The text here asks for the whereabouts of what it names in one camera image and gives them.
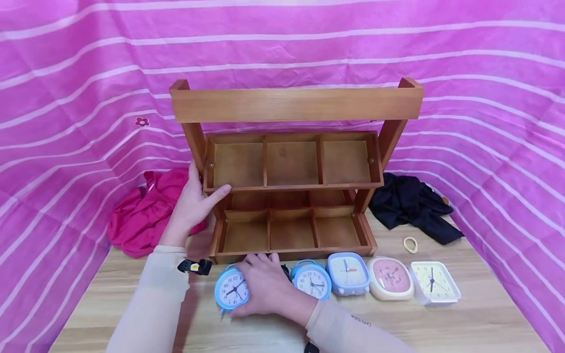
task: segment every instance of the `wooden shelf organizer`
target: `wooden shelf organizer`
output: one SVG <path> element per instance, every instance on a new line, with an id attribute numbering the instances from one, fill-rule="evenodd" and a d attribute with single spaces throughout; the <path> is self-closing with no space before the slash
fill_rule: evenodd
<path id="1" fill-rule="evenodd" d="M 339 251 L 372 255 L 365 210 L 406 125 L 417 119 L 423 88 L 190 90 L 170 88 L 207 193 L 232 192 L 214 208 L 210 258 L 242 260 L 278 252 L 282 260 Z M 200 122 L 384 119 L 381 132 L 210 134 Z"/>

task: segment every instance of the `pink fabric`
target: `pink fabric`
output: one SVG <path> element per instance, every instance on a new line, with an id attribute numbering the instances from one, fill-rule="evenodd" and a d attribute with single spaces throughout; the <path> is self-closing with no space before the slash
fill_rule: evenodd
<path id="1" fill-rule="evenodd" d="M 145 172 L 146 186 L 135 188 L 118 203 L 110 216 L 110 244 L 140 258 L 151 254 L 159 243 L 180 194 L 188 181 L 188 169 Z M 190 230 L 190 235 L 206 229 L 206 221 Z"/>
<path id="2" fill-rule="evenodd" d="M 117 202 L 144 171 L 186 168 L 176 79 L 229 89 L 411 76 L 425 87 L 421 117 L 388 171 L 453 202 L 536 332 L 565 352 L 564 42 L 562 0 L 4 0 L 0 351 L 47 351 L 108 252 Z"/>

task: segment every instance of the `alarm clock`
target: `alarm clock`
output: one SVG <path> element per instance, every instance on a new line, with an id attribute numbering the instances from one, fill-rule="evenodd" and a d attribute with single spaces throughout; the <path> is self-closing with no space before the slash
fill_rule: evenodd
<path id="1" fill-rule="evenodd" d="M 367 263 L 371 294 L 378 300 L 409 300 L 414 296 L 414 282 L 403 263 L 378 256 Z"/>
<path id="2" fill-rule="evenodd" d="M 249 300 L 249 291 L 244 275 L 237 268 L 233 268 L 234 265 L 231 264 L 225 268 L 214 289 L 216 303 L 221 308 L 220 315 L 224 311 L 234 310 Z"/>
<path id="3" fill-rule="evenodd" d="M 416 261 L 410 264 L 416 301 L 425 306 L 445 306 L 458 302 L 461 292 L 444 264 Z"/>
<path id="4" fill-rule="evenodd" d="M 290 270 L 296 288 L 314 298 L 328 299 L 332 291 L 332 280 L 322 264 L 314 260 L 302 260 Z"/>
<path id="5" fill-rule="evenodd" d="M 365 261 L 354 252 L 338 252 L 326 266 L 336 295 L 361 295 L 369 291 L 369 273 Z"/>

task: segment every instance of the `black garment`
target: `black garment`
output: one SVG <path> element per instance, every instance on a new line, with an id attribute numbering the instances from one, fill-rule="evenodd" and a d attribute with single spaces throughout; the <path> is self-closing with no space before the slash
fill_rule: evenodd
<path id="1" fill-rule="evenodd" d="M 410 223 L 442 245 L 463 237 L 440 216 L 453 212 L 441 197 L 418 178 L 384 173 L 385 185 L 375 190 L 369 204 L 374 216 L 388 229 Z"/>

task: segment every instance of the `wooden table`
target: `wooden table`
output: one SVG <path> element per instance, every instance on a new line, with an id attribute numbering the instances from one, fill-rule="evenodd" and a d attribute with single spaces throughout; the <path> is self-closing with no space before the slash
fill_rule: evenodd
<path id="1" fill-rule="evenodd" d="M 548 352 L 531 326 L 466 239 L 442 247 L 420 230 L 399 226 L 386 230 L 372 215 L 376 255 L 392 256 L 405 264 L 438 260 L 447 266 L 463 298 L 451 307 L 425 308 L 408 302 L 379 302 L 371 294 L 336 298 L 356 315 L 392 332 L 419 353 L 542 353 Z M 419 251 L 409 254 L 402 239 L 418 240 Z M 211 233 L 192 237 L 189 257 L 207 254 Z M 145 260 L 132 260 L 112 249 L 79 305 L 63 328 L 52 352 L 102 352 L 135 291 Z M 304 330 L 276 316 L 231 321 L 218 316 L 214 284 L 223 266 L 208 277 L 191 276 L 181 310 L 175 352 L 302 352 Z"/>

